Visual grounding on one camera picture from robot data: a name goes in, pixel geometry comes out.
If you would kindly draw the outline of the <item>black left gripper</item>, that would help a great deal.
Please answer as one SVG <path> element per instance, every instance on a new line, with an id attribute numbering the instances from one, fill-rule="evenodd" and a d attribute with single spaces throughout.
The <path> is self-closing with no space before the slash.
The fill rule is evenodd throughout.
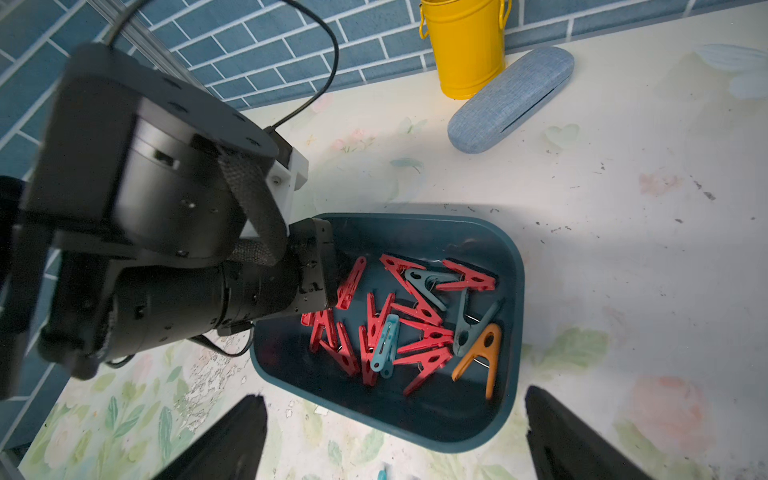
<path id="1" fill-rule="evenodd" d="M 332 307 L 329 224 L 287 219 L 304 165 L 210 94 L 79 46 L 17 184 L 18 350 L 51 249 L 62 260 L 38 340 L 47 360 L 117 360 Z"/>

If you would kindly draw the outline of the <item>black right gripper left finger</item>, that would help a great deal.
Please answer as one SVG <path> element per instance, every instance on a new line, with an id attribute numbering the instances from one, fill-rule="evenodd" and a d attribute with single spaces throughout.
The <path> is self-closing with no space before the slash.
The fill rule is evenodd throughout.
<path id="1" fill-rule="evenodd" d="M 256 478 L 267 437 L 262 396 L 247 395 L 155 479 Z"/>

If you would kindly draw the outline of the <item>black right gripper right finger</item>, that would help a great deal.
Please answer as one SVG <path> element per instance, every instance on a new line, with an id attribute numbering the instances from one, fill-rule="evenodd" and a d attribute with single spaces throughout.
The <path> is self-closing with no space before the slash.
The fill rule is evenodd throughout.
<path id="1" fill-rule="evenodd" d="M 539 479 L 650 479 L 546 390 L 529 387 L 525 407 L 526 438 Z"/>

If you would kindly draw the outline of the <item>teal plastic storage box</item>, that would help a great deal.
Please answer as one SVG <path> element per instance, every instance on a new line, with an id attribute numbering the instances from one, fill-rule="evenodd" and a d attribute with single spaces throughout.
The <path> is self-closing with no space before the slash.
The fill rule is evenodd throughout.
<path id="1" fill-rule="evenodd" d="M 365 257 L 366 268 L 347 310 L 333 316 L 358 351 L 359 330 L 369 309 L 388 296 L 402 305 L 397 362 L 390 377 L 366 385 L 347 374 L 325 349 L 312 350 L 312 330 L 296 315 L 257 324 L 252 363 L 267 382 L 303 399 L 440 453 L 475 449 L 495 436 L 509 417 L 517 393 L 522 347 L 524 269 L 520 253 L 500 228 L 469 217 L 336 213 L 329 216 L 336 248 Z M 383 255 L 442 271 L 448 262 L 492 276 L 496 286 L 480 292 L 445 292 L 442 326 L 460 318 L 487 319 L 500 332 L 497 370 L 471 365 L 460 377 L 460 359 L 418 325 L 415 299 L 393 275 Z"/>

